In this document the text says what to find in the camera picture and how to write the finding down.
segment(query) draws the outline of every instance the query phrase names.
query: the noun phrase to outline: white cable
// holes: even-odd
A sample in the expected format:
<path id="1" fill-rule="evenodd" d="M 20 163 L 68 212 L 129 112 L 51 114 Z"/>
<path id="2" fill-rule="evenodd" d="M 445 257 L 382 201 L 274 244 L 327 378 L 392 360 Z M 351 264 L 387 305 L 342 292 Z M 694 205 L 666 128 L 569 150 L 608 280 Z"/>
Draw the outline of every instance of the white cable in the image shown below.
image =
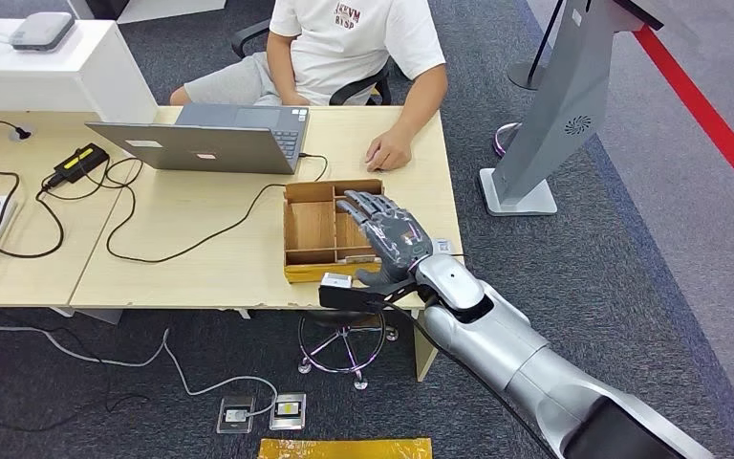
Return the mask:
<path id="1" fill-rule="evenodd" d="M 74 351 L 70 351 L 69 349 L 63 347 L 62 344 L 60 344 L 59 342 L 57 342 L 57 340 L 52 336 L 51 333 L 46 332 L 46 331 L 43 331 L 43 330 L 40 330 L 38 328 L 32 328 L 32 327 L 5 327 L 5 326 L 0 326 L 0 332 L 36 332 L 36 333 L 40 333 L 40 334 L 44 335 L 46 337 L 46 339 L 48 339 L 54 345 L 54 347 L 56 347 L 57 349 L 61 350 L 64 354 L 66 354 L 66 355 L 68 355 L 70 357 L 74 357 L 75 359 L 80 359 L 82 361 L 90 361 L 90 362 L 93 362 L 93 363 L 100 363 L 100 361 L 98 361 L 97 359 L 94 359 L 92 357 L 81 356 L 81 355 L 79 355 L 78 353 L 76 353 Z M 271 389 L 271 392 L 274 393 L 274 397 L 271 399 L 271 403 L 269 404 L 269 406 L 267 406 L 267 407 L 265 407 L 263 409 L 254 411 L 252 413 L 247 413 L 247 417 L 257 416 L 259 414 L 263 414 L 263 413 L 269 412 L 272 409 L 274 409 L 274 405 L 277 403 L 277 388 L 274 387 L 274 384 L 272 384 L 271 382 L 269 382 L 267 380 L 264 380 L 263 378 L 258 378 L 256 376 L 236 376 L 236 377 L 233 377 L 233 378 L 229 378 L 227 380 L 224 380 L 222 382 L 218 382 L 217 384 L 214 384 L 214 385 L 212 385 L 210 387 L 207 387 L 206 389 L 198 390 L 198 391 L 195 391 L 195 392 L 192 391 L 192 390 L 190 390 L 189 386 L 187 385 L 187 380 L 184 377 L 184 372 L 182 371 L 182 366 L 179 365 L 179 361 L 176 359 L 176 356 L 173 354 L 173 352 L 167 346 L 167 337 L 169 335 L 170 335 L 170 329 L 168 328 L 168 329 L 164 330 L 164 335 L 162 336 L 162 344 L 159 345 L 159 349 L 157 349 L 156 352 L 153 354 L 153 356 L 151 356 L 150 359 L 148 359 L 147 361 L 143 361 L 143 362 L 139 362 L 139 363 L 133 363 L 133 362 L 127 362 L 127 361 L 109 361 L 109 360 L 103 359 L 102 360 L 102 363 L 107 363 L 109 365 L 137 367 L 137 368 L 138 367 L 143 367 L 143 366 L 147 366 L 152 361 L 154 361 L 156 359 L 156 357 L 158 357 L 159 354 L 162 352 L 162 349 L 164 349 L 165 351 L 167 351 L 167 355 L 170 356 L 170 359 L 173 360 L 173 364 L 176 365 L 176 370 L 178 370 L 178 372 L 179 372 L 179 377 L 181 377 L 181 379 L 182 379 L 182 384 L 184 386 L 184 391 L 186 391 L 187 395 L 190 395 L 190 396 L 193 396 L 193 397 L 194 396 L 198 396 L 198 395 L 203 395 L 206 392 L 215 390 L 218 387 L 221 387 L 221 386 L 226 385 L 226 384 L 229 384 L 229 383 L 233 383 L 235 381 L 257 381 L 257 382 L 260 382 L 260 383 L 263 383 L 263 384 L 267 385 Z"/>

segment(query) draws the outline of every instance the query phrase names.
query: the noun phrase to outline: yellow mat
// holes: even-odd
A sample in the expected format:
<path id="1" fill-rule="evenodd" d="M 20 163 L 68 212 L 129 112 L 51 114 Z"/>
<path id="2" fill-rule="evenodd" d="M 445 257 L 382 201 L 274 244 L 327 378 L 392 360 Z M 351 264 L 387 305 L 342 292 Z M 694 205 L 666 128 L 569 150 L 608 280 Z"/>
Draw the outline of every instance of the yellow mat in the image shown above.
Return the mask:
<path id="1" fill-rule="evenodd" d="M 428 438 L 313 442 L 274 440 L 260 442 L 258 459 L 432 459 Z"/>

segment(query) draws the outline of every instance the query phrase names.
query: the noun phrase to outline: silver robotic arm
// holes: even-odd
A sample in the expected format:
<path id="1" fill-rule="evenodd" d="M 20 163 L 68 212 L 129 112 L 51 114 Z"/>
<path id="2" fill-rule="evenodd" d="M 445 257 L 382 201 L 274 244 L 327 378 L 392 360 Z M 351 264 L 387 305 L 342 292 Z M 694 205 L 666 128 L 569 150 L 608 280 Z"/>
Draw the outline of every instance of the silver robotic arm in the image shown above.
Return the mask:
<path id="1" fill-rule="evenodd" d="M 345 195 L 348 200 L 337 205 L 361 225 L 382 262 L 378 273 L 357 273 L 359 280 L 381 300 L 394 301 L 414 287 L 426 300 L 419 319 L 426 335 L 490 390 L 508 395 L 538 425 L 555 456 L 713 457 L 637 397 L 552 352 L 528 318 L 493 287 L 452 256 L 433 254 L 431 240 L 410 212 L 384 196 Z M 395 286 L 387 289 L 392 294 L 376 289 L 381 285 Z M 339 294 L 323 282 L 322 305 L 341 303 Z"/>
<path id="2" fill-rule="evenodd" d="M 557 457 L 713 457 L 640 399 L 552 352 L 524 314 L 451 256 L 431 255 L 414 271 L 439 300 L 421 315 L 431 339 L 497 394 L 509 395 Z"/>

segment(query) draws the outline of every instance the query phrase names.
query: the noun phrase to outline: black pole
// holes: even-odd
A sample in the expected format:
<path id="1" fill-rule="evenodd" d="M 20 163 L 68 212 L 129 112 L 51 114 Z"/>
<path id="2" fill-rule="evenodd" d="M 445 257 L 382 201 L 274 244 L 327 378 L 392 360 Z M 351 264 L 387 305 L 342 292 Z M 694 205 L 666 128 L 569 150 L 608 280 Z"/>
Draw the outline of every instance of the black pole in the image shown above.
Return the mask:
<path id="1" fill-rule="evenodd" d="M 545 30 L 545 36 L 542 37 L 542 44 L 539 45 L 539 51 L 536 53 L 536 58 L 533 59 L 533 65 L 530 66 L 530 73 L 528 73 L 528 83 L 530 83 L 533 80 L 533 74 L 536 73 L 536 67 L 539 66 L 539 60 L 542 58 L 542 53 L 544 52 L 544 49 L 547 47 L 547 40 L 550 38 L 550 32 L 552 32 L 552 26 L 555 25 L 555 19 L 558 18 L 558 12 L 561 10 L 561 5 L 564 3 L 564 0 L 558 0 L 558 3 L 555 4 L 555 10 L 552 11 L 552 16 L 550 17 L 550 23 L 547 25 L 547 29 Z"/>

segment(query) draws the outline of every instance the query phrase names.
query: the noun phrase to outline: robot finger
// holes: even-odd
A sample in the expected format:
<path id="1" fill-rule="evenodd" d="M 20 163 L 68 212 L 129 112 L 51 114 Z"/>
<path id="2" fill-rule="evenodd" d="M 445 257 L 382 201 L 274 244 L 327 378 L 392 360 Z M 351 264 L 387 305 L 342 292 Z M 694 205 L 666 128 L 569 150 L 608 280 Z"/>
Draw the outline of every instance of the robot finger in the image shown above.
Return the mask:
<path id="1" fill-rule="evenodd" d="M 369 216 L 372 217 L 374 213 L 378 212 L 378 209 L 375 206 L 373 206 L 370 200 L 364 199 L 361 193 L 348 189 L 347 191 L 344 192 L 344 195 L 354 200 L 356 204 L 358 204 L 358 206 L 361 207 L 362 210 L 367 212 Z"/>
<path id="2" fill-rule="evenodd" d="M 386 198 L 382 200 L 383 196 L 381 195 L 375 195 L 370 193 L 359 193 L 362 198 L 366 199 L 370 202 L 370 204 L 373 205 L 373 207 L 377 208 L 379 212 L 381 213 L 387 213 L 390 210 L 392 210 L 392 207 L 387 206 Z"/>
<path id="3" fill-rule="evenodd" d="M 336 201 L 336 206 L 349 213 L 350 216 L 353 217 L 353 219 L 356 220 L 356 223 L 358 223 L 359 225 L 362 225 L 364 222 L 370 220 L 370 218 L 367 215 L 364 215 L 361 210 L 358 210 L 347 201 Z"/>
<path id="4" fill-rule="evenodd" d="M 393 201 L 392 199 L 384 196 L 383 194 L 379 194 L 378 196 L 376 196 L 376 198 L 378 198 L 387 208 L 389 208 L 391 210 L 394 210 L 396 208 L 399 208 L 398 205 L 395 204 L 395 201 Z"/>

